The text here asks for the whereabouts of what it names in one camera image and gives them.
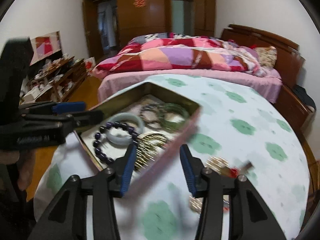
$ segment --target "wooden bed frame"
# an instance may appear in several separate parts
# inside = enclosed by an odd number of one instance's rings
[[[288,121],[296,133],[306,126],[312,112],[293,93],[292,88],[296,84],[297,76],[305,59],[300,56],[299,45],[284,37],[263,30],[230,24],[223,30],[221,39],[234,40],[240,46],[257,47],[274,46],[277,49],[277,61],[275,69],[282,79],[282,87],[274,107]]]

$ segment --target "wardrobe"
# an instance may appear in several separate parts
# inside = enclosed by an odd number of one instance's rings
[[[104,0],[83,0],[84,26],[90,56],[96,59],[102,54],[99,40],[99,2]],[[215,0],[192,1],[194,35],[214,35]],[[132,38],[145,34],[172,31],[172,0],[116,0],[117,33],[119,48]]]

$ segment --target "black and white beaded bracelet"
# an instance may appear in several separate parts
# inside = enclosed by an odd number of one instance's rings
[[[94,137],[95,141],[93,142],[94,153],[98,157],[101,162],[104,162],[107,165],[110,165],[114,162],[114,159],[109,158],[105,153],[102,152],[101,148],[99,147],[101,144],[102,135],[110,130],[112,127],[114,128],[121,128],[124,131],[127,131],[132,136],[132,142],[138,146],[137,138],[139,134],[135,131],[135,128],[128,125],[127,123],[119,123],[119,122],[107,122],[105,126],[101,126],[99,128],[100,132],[97,132]]]

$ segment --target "white floral tablecloth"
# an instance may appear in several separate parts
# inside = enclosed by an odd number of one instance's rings
[[[239,167],[250,160],[248,178],[263,197],[287,239],[297,236],[309,187],[309,171],[302,147],[278,111],[253,89],[225,81],[186,75],[148,77],[202,105],[196,134],[187,142],[193,156],[204,163],[210,156],[225,158]],[[140,83],[117,92],[122,93]],[[199,215],[189,208],[189,192],[177,157],[139,196],[115,200],[122,240],[193,240]],[[72,174],[92,176],[97,169],[74,134],[56,150],[34,199],[38,219],[54,194]],[[88,204],[88,220],[92,210]],[[228,239],[229,215],[224,214],[222,239]],[[88,239],[92,226],[87,225]]]

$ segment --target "headboard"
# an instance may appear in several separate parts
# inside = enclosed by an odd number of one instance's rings
[[[228,27],[223,30],[221,35],[221,39],[224,41],[234,40],[238,45],[247,47],[254,44],[258,47],[276,47],[278,57],[275,69],[279,72],[282,82],[292,89],[305,61],[298,52],[298,44],[274,33],[247,26],[230,24]]]

